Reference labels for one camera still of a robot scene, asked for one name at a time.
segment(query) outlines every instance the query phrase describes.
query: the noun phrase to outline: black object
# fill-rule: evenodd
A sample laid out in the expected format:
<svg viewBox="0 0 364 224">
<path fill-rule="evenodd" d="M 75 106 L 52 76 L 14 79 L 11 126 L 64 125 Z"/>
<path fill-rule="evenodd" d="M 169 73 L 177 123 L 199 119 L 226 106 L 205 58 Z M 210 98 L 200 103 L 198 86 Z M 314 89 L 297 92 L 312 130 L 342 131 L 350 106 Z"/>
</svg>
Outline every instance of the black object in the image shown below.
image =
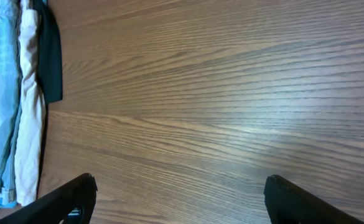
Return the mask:
<svg viewBox="0 0 364 224">
<path fill-rule="evenodd" d="M 272 224 L 364 224 L 279 175 L 268 177 L 264 203 Z"/>
<path fill-rule="evenodd" d="M 34 203 L 0 219 L 0 224 L 87 224 L 96 203 L 96 181 L 82 174 Z"/>
<path fill-rule="evenodd" d="M 62 45 L 53 12 L 42 0 L 33 0 L 33 8 L 41 16 L 38 39 L 38 84 L 45 103 L 63 98 Z"/>
</svg>

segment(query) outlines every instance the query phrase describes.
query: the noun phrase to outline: light blue denim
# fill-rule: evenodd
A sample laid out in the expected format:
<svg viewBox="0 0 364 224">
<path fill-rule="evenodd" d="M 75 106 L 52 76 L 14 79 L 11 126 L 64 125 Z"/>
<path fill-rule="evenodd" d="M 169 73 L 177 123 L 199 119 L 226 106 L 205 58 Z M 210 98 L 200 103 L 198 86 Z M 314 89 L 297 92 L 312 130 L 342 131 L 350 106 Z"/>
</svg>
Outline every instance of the light blue denim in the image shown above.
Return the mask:
<svg viewBox="0 0 364 224">
<path fill-rule="evenodd" d="M 0 0 L 0 205 L 4 207 L 16 201 L 16 118 L 21 114 L 16 2 L 17 0 Z"/>
</svg>

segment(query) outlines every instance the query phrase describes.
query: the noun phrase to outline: blue denim garment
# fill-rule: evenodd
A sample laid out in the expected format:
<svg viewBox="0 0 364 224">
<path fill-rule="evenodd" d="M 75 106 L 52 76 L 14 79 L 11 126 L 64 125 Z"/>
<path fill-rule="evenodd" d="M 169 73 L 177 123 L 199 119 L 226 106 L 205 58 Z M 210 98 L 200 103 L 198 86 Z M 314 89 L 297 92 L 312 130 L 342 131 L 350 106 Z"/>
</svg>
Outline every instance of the blue denim garment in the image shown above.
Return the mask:
<svg viewBox="0 0 364 224">
<path fill-rule="evenodd" d="M 17 0 L 0 0 L 0 204 L 16 200 L 14 152 L 19 111 Z"/>
</svg>

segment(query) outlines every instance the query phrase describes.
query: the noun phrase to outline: dark fabric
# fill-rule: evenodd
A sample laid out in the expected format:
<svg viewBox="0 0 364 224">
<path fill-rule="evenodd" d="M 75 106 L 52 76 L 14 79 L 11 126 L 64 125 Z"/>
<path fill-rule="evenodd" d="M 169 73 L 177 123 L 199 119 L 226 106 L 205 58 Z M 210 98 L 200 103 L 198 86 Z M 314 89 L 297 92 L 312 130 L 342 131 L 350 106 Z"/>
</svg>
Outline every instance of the dark fabric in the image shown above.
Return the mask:
<svg viewBox="0 0 364 224">
<path fill-rule="evenodd" d="M 62 46 L 60 32 L 52 11 L 42 0 L 33 0 L 40 14 L 38 43 L 38 84 L 45 95 L 46 104 L 63 98 Z"/>
</svg>

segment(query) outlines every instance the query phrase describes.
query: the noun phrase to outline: wooden surface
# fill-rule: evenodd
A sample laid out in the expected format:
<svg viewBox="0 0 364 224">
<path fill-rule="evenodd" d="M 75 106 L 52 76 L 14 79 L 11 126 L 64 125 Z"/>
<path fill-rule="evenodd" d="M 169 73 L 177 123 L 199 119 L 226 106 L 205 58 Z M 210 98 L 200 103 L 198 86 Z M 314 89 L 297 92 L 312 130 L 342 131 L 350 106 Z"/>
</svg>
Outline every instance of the wooden surface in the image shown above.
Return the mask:
<svg viewBox="0 0 364 224">
<path fill-rule="evenodd" d="M 279 174 L 364 221 L 364 0 L 49 3 L 40 195 L 90 172 L 92 223 L 262 224 Z"/>
</svg>

